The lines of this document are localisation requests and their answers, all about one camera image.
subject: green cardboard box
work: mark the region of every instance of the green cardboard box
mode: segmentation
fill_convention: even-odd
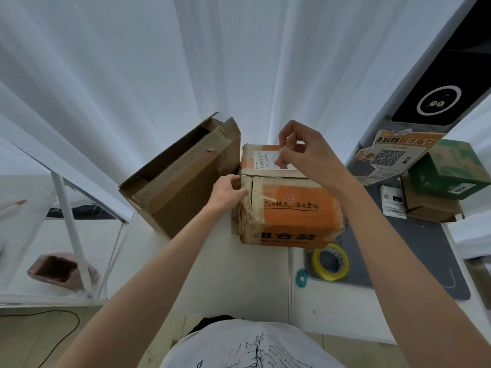
[[[442,139],[412,168],[409,178],[418,194],[463,200],[491,185],[488,172],[467,142]]]

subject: white t-shirt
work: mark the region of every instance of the white t-shirt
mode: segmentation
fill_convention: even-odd
[[[224,320],[180,340],[161,368],[344,368],[300,329]]]

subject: yellow tape roll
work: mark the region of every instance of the yellow tape roll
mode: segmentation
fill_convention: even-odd
[[[323,268],[321,264],[321,252],[327,251],[333,254],[339,262],[339,270],[337,272],[327,271]],[[341,249],[341,247],[336,244],[329,243],[327,247],[323,249],[316,249],[312,254],[312,267],[317,275],[319,275],[324,280],[332,282],[333,280],[338,280],[345,276],[350,269],[350,262],[348,261],[348,256]]]

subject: person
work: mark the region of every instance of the person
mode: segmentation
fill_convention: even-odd
[[[392,228],[320,133],[290,121],[279,133],[279,143],[278,166],[291,163],[340,201],[387,324],[408,364],[491,366],[488,342]],[[57,368],[138,365],[213,225],[248,193],[244,188],[234,188],[239,180],[235,175],[218,179],[205,207],[102,307],[58,360]],[[161,368],[266,366],[342,367],[291,325],[223,320],[184,337],[168,352]]]

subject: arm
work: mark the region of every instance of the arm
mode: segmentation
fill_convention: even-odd
[[[291,121],[276,164],[293,164],[343,207],[387,324],[410,366],[487,366],[491,347],[427,271],[320,133]]]
[[[92,318],[57,368],[136,367],[170,312],[208,233],[247,194],[220,177],[208,204]]]

